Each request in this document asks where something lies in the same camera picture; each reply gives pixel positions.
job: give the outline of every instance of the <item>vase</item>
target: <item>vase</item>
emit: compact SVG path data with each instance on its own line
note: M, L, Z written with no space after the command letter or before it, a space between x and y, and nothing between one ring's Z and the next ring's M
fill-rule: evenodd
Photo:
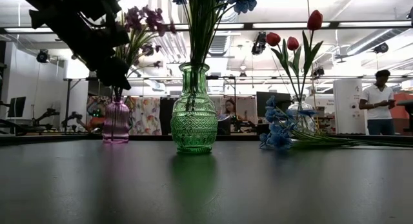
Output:
M183 73L183 87L172 111L172 139L178 152L210 152L216 139L218 122L214 103L207 94L205 72L209 66L184 63L179 69Z
M313 134L316 131L316 124L314 123L312 117L299 115L299 111L302 110L313 110L313 108L311 105L305 103L305 95L303 95L301 101L299 101L297 96L294 96L294 104L288 107L287 112L290 112L296 120L297 130L304 131L308 134Z
M129 108L122 100L114 100L106 106L102 135L105 143L129 141Z

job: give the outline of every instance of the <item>ceiling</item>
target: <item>ceiling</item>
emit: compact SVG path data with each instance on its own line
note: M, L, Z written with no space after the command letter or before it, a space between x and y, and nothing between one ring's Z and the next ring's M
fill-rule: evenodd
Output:
M241 14L237 21L240 23L305 22L308 18L308 9L310 12L318 9L323 14L324 21L406 20L406 14L413 5L413 0L308 0L308 2L309 6L307 6L307 0L257 0L254 11ZM143 6L147 3L147 0L124 0L121 6L128 8L134 5ZM156 3L158 1L150 1L151 6ZM0 0L0 27L30 26L28 10L31 8L24 0ZM341 60L334 59L334 56L343 54L338 49L342 51L345 47L357 43L375 31L377 30L318 30L313 42L324 41L324 44L319 51L320 61L317 64L323 66L328 76L372 76L378 68L391 69L393 75L413 72L413 60L409 63L409 60L412 59L410 52L413 51L413 30L407 30L386 41L389 46L387 53L376 55L366 51L353 57L346 57L343 59L345 63L337 64ZM282 38L287 39L293 36L302 41L301 30L279 30L276 32ZM241 31L238 35L232 36L230 48L226 54L227 66L225 72L222 72L222 76L230 74L238 76L241 70L240 66L245 66L248 76L278 76L280 73L281 75L284 73L280 65L274 63L272 52L268 47L258 56L251 54L252 43L257 34L258 31ZM66 44L56 41L58 37L54 34L21 34L19 36L7 35L6 37L11 41L17 41L18 38L22 47L34 52L41 48L47 48L53 56L59 56L63 59L69 59L72 55ZM189 52L188 33L183 34L183 39ZM142 64L147 65L155 61L162 61L165 66L159 69L149 67L146 71L151 71L149 73L151 76L167 76L168 70L166 68L169 66L166 65L171 62L162 53L144 58ZM391 82L399 83L401 81L402 79L398 79Z

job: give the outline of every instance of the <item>dark table surface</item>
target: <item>dark table surface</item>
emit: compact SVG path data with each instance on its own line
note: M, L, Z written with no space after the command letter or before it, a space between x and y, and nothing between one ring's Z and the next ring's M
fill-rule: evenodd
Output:
M217 142L0 148L0 223L413 223L413 150L277 154Z

